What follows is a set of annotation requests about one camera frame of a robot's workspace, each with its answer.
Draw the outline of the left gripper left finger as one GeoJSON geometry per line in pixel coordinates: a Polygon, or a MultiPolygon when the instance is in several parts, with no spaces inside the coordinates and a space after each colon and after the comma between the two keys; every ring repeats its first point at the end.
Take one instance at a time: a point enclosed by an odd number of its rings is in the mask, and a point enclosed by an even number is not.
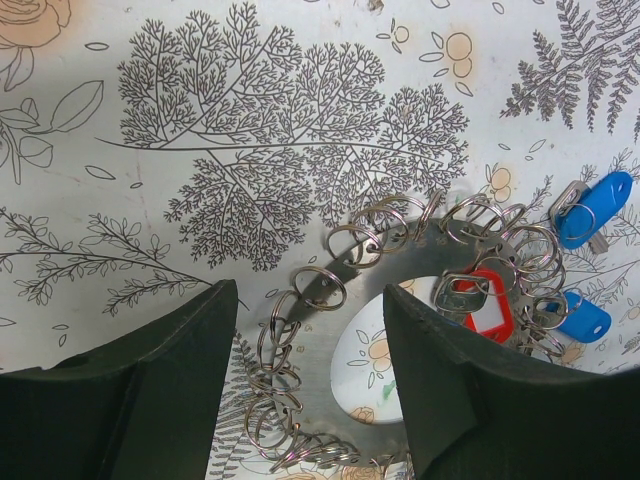
{"type": "Polygon", "coordinates": [[[5,479],[201,479],[234,338],[222,280],[54,368],[1,378],[5,479]]]}

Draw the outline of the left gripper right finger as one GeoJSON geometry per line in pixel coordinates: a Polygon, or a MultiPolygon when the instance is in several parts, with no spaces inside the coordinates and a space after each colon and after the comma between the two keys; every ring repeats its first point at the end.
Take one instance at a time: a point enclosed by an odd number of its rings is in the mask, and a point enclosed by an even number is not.
{"type": "Polygon", "coordinates": [[[420,479],[635,479],[639,373],[547,363],[387,286],[384,322],[420,479]]]}

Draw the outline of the metal disc keyring holder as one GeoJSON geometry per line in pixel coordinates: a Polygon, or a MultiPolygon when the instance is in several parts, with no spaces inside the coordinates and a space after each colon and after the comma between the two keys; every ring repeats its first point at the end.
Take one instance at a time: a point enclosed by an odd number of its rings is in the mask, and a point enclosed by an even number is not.
{"type": "Polygon", "coordinates": [[[385,471],[409,459],[383,320],[383,290],[396,285],[433,303],[440,279],[484,267],[504,281],[515,331],[503,347],[549,360],[565,353],[553,327],[565,269],[553,232],[530,225],[527,208],[478,193],[438,212],[391,196],[363,208],[325,238],[331,260],[295,269],[276,299],[247,372],[256,399],[244,428],[274,473],[297,464],[385,471]]]}

